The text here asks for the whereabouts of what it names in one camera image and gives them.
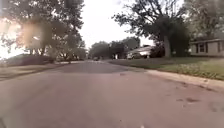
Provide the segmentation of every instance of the road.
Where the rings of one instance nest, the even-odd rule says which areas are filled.
[[[0,82],[0,128],[224,128],[224,94],[103,62]]]

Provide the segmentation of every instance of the house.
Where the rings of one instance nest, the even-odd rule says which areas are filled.
[[[193,56],[224,56],[224,40],[191,42],[190,49]]]
[[[145,47],[131,50],[127,53],[127,58],[128,59],[133,59],[133,58],[137,59],[142,57],[148,58],[150,56],[151,49],[152,49],[152,46],[145,46]]]

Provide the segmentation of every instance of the roof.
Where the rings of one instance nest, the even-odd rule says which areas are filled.
[[[200,43],[214,43],[214,42],[221,42],[224,41],[222,39],[214,39],[214,40],[202,40],[202,41],[195,41],[195,42],[190,42],[190,44],[200,44]]]
[[[152,49],[152,46],[141,47],[141,48],[137,48],[137,49],[131,50],[128,53],[136,53],[136,52],[150,51],[151,49]]]

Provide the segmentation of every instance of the lawn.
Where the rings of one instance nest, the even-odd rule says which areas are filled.
[[[30,66],[16,66],[16,67],[1,67],[0,81],[9,78],[14,78],[21,75],[41,72],[48,69],[53,69],[63,66],[63,64],[47,64],[47,65],[30,65]]]
[[[112,64],[174,72],[210,79],[224,80],[224,59],[218,58],[159,58],[112,60]]]

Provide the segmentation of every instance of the overcast sky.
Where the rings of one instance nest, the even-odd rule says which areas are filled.
[[[88,48],[98,41],[111,42],[132,36],[125,32],[127,27],[120,27],[111,19],[116,12],[122,10],[120,0],[84,0],[84,3],[82,13],[84,25],[81,35]],[[142,44],[152,43],[147,39],[141,39],[141,42]]]

